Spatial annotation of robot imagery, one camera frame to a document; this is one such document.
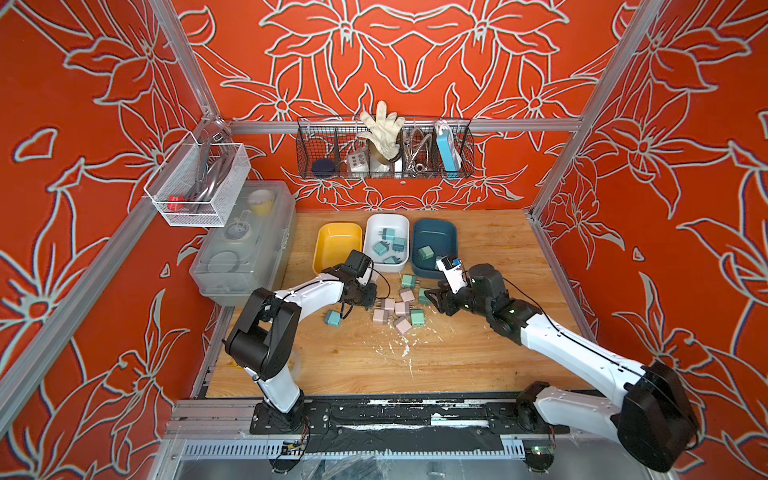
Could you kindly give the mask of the green plug top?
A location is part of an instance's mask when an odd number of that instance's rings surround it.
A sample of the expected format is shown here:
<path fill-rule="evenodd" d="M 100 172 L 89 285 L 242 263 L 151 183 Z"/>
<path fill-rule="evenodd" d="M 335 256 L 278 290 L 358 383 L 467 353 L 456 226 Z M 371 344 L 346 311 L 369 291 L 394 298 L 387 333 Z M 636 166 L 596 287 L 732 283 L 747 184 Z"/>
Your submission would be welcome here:
<path fill-rule="evenodd" d="M 401 278 L 401 287 L 413 289 L 416 286 L 417 279 L 412 274 L 404 274 Z"/>

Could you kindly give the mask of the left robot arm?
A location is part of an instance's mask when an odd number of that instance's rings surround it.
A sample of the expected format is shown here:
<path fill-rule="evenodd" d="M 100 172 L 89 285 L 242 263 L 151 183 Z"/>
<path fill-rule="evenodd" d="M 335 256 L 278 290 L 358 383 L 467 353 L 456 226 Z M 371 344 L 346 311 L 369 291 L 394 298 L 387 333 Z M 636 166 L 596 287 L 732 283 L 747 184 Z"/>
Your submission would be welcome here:
<path fill-rule="evenodd" d="M 267 411 L 294 428 L 303 419 L 304 394 L 287 366 L 301 320 L 334 304 L 370 309 L 377 285 L 373 260 L 358 250 L 344 263 L 286 290 L 251 293 L 224 341 L 225 352 L 260 388 Z"/>

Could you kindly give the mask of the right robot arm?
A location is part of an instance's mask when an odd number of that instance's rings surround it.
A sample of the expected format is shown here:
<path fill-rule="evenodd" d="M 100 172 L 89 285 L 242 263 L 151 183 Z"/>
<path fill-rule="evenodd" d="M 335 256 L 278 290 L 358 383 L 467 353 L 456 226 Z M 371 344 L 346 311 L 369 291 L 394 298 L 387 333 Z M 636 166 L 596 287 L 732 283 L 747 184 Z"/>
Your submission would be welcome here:
<path fill-rule="evenodd" d="M 440 313 L 480 316 L 498 335 L 555 361 L 600 393 L 533 384 L 526 391 L 533 421 L 601 436 L 657 472 L 669 471 L 698 441 L 700 424 L 682 380 L 664 362 L 643 365 L 575 334 L 532 299 L 512 297 L 507 280 L 490 264 L 465 269 L 447 256 L 436 267 L 444 279 L 426 296 Z"/>

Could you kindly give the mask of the green plug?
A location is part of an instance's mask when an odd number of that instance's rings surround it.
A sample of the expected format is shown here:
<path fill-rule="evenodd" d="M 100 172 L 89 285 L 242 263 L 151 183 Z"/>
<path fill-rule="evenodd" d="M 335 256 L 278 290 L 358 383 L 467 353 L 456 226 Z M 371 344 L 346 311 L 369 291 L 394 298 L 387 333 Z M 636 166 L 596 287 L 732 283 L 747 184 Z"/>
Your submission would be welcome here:
<path fill-rule="evenodd" d="M 431 303 L 431 301 L 429 300 L 429 298 L 426 295 L 426 289 L 420 289 L 419 290 L 418 301 L 419 301 L 420 304 L 423 304 L 423 305 L 429 305 Z"/>
<path fill-rule="evenodd" d="M 423 327 L 426 325 L 426 317 L 424 311 L 421 309 L 414 309 L 410 311 L 410 323 L 414 327 Z"/>
<path fill-rule="evenodd" d="M 429 245 L 420 247 L 417 250 L 417 255 L 421 261 L 428 261 L 435 257 L 434 250 Z"/>
<path fill-rule="evenodd" d="M 413 289 L 416 286 L 417 279 L 412 274 L 404 274 L 401 278 L 401 287 Z"/>

